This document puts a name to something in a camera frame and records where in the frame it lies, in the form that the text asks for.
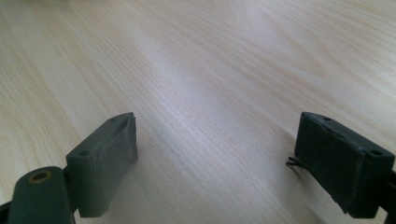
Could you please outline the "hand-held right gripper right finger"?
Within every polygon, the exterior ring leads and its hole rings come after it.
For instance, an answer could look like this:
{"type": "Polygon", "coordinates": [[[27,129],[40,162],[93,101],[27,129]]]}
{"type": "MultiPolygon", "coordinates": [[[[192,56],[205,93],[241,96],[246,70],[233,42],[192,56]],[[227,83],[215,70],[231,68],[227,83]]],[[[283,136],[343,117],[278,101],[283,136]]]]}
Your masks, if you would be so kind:
{"type": "Polygon", "coordinates": [[[354,218],[373,218],[383,208],[395,217],[395,155],[334,119],[301,114],[294,155],[287,165],[304,168],[354,218]]]}

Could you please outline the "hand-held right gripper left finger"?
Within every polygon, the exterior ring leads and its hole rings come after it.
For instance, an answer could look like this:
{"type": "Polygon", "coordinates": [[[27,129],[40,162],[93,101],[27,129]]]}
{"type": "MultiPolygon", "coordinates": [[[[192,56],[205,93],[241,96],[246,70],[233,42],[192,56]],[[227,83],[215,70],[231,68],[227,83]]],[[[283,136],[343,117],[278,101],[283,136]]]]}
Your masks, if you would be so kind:
{"type": "Polygon", "coordinates": [[[66,156],[72,207],[82,217],[100,217],[138,159],[132,112],[104,122],[66,156]]]}

